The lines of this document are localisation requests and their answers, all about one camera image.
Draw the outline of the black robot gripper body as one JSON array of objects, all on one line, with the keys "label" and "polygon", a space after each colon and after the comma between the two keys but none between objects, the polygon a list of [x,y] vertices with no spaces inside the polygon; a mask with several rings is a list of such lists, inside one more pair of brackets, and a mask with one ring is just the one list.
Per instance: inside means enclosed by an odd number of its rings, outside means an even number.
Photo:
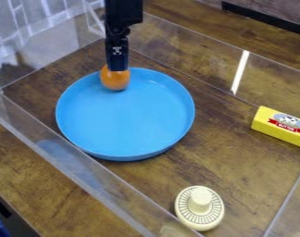
[{"label": "black robot gripper body", "polygon": [[106,35],[127,36],[129,27],[142,23],[142,0],[105,0]]}]

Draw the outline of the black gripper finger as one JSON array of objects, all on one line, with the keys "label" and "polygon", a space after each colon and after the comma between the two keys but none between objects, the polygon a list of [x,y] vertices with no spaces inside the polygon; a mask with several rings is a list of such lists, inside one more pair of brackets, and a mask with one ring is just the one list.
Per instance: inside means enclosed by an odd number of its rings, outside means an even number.
[{"label": "black gripper finger", "polygon": [[106,55],[110,71],[127,70],[129,41],[126,37],[106,39]]}]

